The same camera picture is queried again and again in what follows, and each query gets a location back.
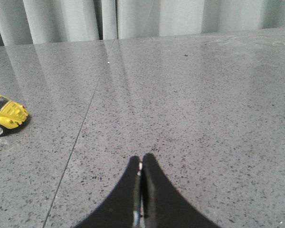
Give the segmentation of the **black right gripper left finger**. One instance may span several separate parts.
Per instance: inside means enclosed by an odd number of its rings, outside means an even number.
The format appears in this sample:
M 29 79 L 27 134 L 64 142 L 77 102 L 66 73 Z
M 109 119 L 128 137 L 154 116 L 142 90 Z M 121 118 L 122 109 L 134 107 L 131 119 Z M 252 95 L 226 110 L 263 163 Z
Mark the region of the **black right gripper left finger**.
M 106 197 L 77 228 L 138 228 L 141 215 L 141 163 L 129 159 L 122 177 Z

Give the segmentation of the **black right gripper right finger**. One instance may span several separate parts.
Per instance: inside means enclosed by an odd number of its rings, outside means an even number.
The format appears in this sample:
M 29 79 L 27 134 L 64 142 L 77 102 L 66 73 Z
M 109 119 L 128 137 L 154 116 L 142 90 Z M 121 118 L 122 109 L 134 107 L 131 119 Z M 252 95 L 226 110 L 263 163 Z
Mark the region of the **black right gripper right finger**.
M 142 161 L 142 200 L 146 228 L 217 228 L 175 189 L 153 154 Z

